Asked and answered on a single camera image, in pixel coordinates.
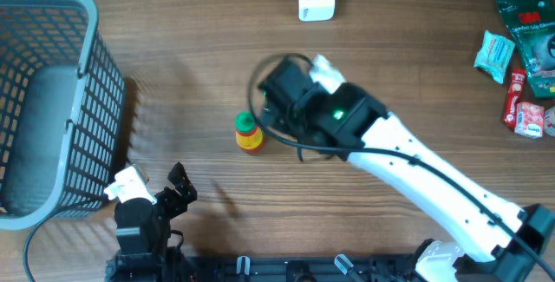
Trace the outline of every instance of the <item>basket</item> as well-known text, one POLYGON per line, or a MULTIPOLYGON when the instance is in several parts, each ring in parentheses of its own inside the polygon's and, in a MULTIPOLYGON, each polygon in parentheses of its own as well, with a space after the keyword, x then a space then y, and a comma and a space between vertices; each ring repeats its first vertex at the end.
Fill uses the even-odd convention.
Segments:
POLYGON ((0 230, 102 206, 125 84, 93 0, 0 0, 0 230))

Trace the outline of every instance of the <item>table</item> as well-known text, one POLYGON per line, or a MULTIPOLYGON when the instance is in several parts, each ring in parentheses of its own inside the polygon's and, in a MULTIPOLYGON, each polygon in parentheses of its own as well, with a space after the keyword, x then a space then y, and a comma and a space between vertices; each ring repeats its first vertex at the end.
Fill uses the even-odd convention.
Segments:
MULTIPOLYGON (((301 23, 297 0, 95 1, 128 89, 121 141, 130 144, 120 157, 145 169, 153 192, 181 161, 199 191, 172 221, 187 255, 355 256, 449 240, 349 164, 311 153, 300 163, 275 141, 258 155, 238 149, 234 117, 246 108, 247 79, 276 52, 324 54, 483 187, 521 206, 555 208, 555 140, 506 129, 506 86, 473 68, 484 30, 508 36, 494 0, 337 0, 335 18, 323 23, 301 23)), ((87 220, 48 222, 29 253, 37 280, 101 280, 118 249, 112 217, 110 206, 87 220)), ((0 233, 0 280, 25 280, 26 235, 0 233)), ((545 258, 555 266, 555 245, 545 258)), ((529 278, 546 279, 537 267, 529 278)))

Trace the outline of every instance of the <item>green snack bag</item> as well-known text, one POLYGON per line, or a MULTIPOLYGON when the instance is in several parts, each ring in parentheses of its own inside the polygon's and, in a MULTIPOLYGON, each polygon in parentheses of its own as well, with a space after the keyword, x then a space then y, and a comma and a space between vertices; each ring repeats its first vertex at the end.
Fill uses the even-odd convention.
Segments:
POLYGON ((555 97, 555 9, 552 0, 497 0, 536 97, 555 97))
POLYGON ((497 83, 503 84, 506 67, 509 65, 509 61, 511 61, 513 50, 514 43, 512 41, 486 30, 482 49, 476 55, 474 67, 483 69, 497 83))

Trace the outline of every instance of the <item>wooden table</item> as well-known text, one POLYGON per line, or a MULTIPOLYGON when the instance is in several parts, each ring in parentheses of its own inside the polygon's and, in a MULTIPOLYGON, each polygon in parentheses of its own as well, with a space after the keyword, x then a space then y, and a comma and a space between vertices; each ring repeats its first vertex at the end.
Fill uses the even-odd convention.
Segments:
MULTIPOLYGON (((484 30, 508 36, 494 0, 337 0, 336 16, 323 23, 299 22, 297 0, 95 1, 127 78, 128 159, 144 167, 153 192, 181 161, 199 191, 172 222, 186 235, 185 254, 367 255, 449 240, 349 164, 310 153, 300 163, 272 141, 256 156, 238 149, 234 117, 245 109, 247 79, 275 52, 326 55, 483 187, 521 206, 555 208, 555 140, 507 130, 506 86, 473 68, 484 30)), ((118 249, 112 216, 107 207, 88 220, 47 223, 29 252, 37 280, 101 280, 118 249)), ((26 235, 0 233, 0 280, 25 280, 26 235)), ((554 247, 545 255, 552 266, 554 247)), ((529 280, 546 279, 536 268, 529 280)))

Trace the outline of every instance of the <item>red and yellow bottle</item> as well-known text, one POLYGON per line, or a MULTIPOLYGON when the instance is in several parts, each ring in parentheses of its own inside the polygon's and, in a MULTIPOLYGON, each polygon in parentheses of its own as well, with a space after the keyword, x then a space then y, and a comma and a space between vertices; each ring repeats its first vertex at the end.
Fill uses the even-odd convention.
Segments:
POLYGON ((246 153, 256 153, 264 143, 264 133, 254 122, 249 112, 241 112, 235 117, 235 139, 246 153))

